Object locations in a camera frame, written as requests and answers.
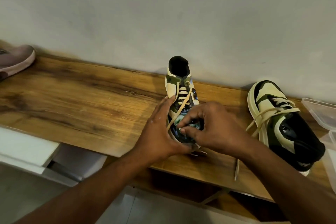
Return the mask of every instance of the white tile floor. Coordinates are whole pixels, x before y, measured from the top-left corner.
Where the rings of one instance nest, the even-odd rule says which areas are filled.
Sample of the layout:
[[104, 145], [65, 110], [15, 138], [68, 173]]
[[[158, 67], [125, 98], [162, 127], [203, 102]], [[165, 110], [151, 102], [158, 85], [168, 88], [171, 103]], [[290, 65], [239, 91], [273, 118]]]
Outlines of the white tile floor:
[[[12, 223], [68, 187], [0, 166], [0, 223]], [[215, 212], [184, 204], [142, 190], [126, 187], [97, 222], [98, 224], [135, 223], [259, 223], [232, 213]]]

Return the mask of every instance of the cream shoelace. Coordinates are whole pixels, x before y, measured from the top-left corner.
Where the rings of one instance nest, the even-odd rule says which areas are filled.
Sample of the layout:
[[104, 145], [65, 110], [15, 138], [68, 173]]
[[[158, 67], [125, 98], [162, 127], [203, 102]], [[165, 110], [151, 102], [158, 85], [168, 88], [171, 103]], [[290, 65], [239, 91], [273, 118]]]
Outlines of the cream shoelace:
[[[264, 123], [266, 123], [268, 120], [270, 120], [271, 117], [273, 116], [276, 116], [276, 115], [279, 115], [279, 114], [283, 114], [283, 113], [290, 113], [290, 112], [299, 112], [300, 109], [299, 108], [295, 108], [295, 103], [293, 101], [290, 101], [288, 99], [284, 99], [284, 98], [273, 98], [272, 99], [273, 101], [276, 102], [277, 105], [281, 104], [281, 103], [285, 103], [283, 105], [281, 105], [280, 107], [274, 107], [274, 108], [269, 108], [269, 109], [266, 109], [264, 111], [262, 111], [261, 113], [259, 113], [257, 115], [257, 117], [255, 117], [255, 119], [251, 122], [251, 124], [246, 128], [245, 131], [248, 131], [252, 126], [253, 124], [255, 123], [255, 121], [257, 120], [257, 118], [261, 115], [263, 115], [264, 113], [267, 113], [269, 111], [279, 111], [279, 112], [276, 112], [274, 113], [273, 115], [263, 119], [259, 125], [259, 127], [256, 129], [256, 131], [254, 131], [254, 133], [252, 134], [252, 137], [256, 137], [256, 135], [258, 134], [258, 132], [261, 130], [262, 126]], [[237, 159], [237, 165], [236, 165], [236, 171], [234, 173], [234, 180], [237, 179], [237, 176], [238, 176], [238, 172], [239, 172], [239, 164], [240, 164], [240, 161], [239, 159]]]
[[[186, 106], [186, 105], [190, 105], [190, 103], [188, 102], [189, 98], [190, 98], [190, 94], [192, 93], [192, 88], [190, 87], [190, 90], [189, 90], [189, 93], [187, 90], [186, 87], [181, 87], [180, 88], [180, 82], [177, 83], [177, 86], [176, 86], [176, 89], [177, 89], [177, 92], [176, 92], [176, 98], [175, 98], [175, 101], [176, 99], [178, 98], [179, 100], [183, 100], [183, 102], [178, 102], [180, 106], [180, 108], [178, 109], [177, 113], [175, 114], [175, 116], [172, 118], [172, 120], [170, 121], [170, 123], [168, 124], [167, 126], [167, 131], [169, 131], [170, 129], [170, 126], [174, 123], [174, 121], [177, 119], [177, 117], [180, 115], [180, 113], [182, 112], [183, 108]], [[187, 94], [186, 97], [179, 97], [179, 94]]]

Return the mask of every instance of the pink shoe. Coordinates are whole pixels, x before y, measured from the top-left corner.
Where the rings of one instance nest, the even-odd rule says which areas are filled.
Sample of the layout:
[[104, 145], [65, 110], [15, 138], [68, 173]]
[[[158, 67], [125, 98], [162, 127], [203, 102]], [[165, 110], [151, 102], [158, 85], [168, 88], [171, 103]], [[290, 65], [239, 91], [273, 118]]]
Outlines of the pink shoe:
[[21, 45], [10, 50], [0, 49], [0, 81], [29, 67], [35, 60], [35, 50]]

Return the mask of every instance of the shoe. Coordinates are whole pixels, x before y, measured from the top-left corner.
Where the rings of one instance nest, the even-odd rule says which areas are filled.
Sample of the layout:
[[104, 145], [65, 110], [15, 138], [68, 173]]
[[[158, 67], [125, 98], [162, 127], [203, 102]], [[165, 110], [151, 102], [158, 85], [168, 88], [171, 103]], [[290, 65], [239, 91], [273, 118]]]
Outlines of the shoe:
[[0, 81], [29, 67], [35, 60], [35, 50], [22, 45], [10, 50], [0, 49]]
[[[185, 58], [175, 56], [169, 60], [165, 85], [168, 97], [176, 96], [175, 102], [170, 107], [167, 116], [169, 135], [181, 143], [195, 144], [196, 141], [193, 138], [181, 134], [180, 130], [176, 128], [177, 124], [191, 107], [199, 105], [196, 90], [191, 79], [189, 64]], [[203, 122], [194, 120], [190, 126], [203, 129], [204, 123], [201, 123]]]
[[321, 159], [325, 146], [319, 141], [300, 109], [287, 99], [280, 88], [271, 81], [255, 83], [250, 89], [247, 103], [258, 129], [259, 140], [288, 164], [308, 175], [314, 162]]

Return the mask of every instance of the wall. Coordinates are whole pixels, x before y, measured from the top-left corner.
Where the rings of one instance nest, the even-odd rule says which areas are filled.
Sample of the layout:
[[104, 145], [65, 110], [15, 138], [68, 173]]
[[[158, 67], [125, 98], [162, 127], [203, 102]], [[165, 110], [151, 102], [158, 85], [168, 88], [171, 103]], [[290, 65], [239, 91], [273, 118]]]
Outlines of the wall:
[[0, 0], [0, 39], [230, 86], [274, 80], [336, 102], [336, 0]]

